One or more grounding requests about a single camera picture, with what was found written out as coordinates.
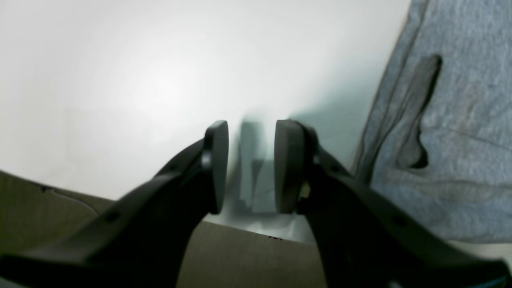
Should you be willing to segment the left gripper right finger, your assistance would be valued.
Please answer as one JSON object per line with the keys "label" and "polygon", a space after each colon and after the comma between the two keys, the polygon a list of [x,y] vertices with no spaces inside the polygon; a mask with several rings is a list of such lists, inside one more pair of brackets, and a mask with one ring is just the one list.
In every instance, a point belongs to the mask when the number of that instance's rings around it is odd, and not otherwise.
{"label": "left gripper right finger", "polygon": [[303,215],[330,288],[510,288],[502,260],[458,250],[354,179],[316,131],[276,122],[276,209]]}

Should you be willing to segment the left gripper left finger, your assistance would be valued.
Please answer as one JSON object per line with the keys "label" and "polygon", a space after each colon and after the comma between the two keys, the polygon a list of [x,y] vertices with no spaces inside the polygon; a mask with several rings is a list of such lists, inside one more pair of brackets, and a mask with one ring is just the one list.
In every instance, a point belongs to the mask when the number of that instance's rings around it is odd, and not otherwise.
{"label": "left gripper left finger", "polygon": [[196,226],[219,214],[228,164],[228,123],[68,238],[1,257],[1,277],[31,288],[173,288]]}

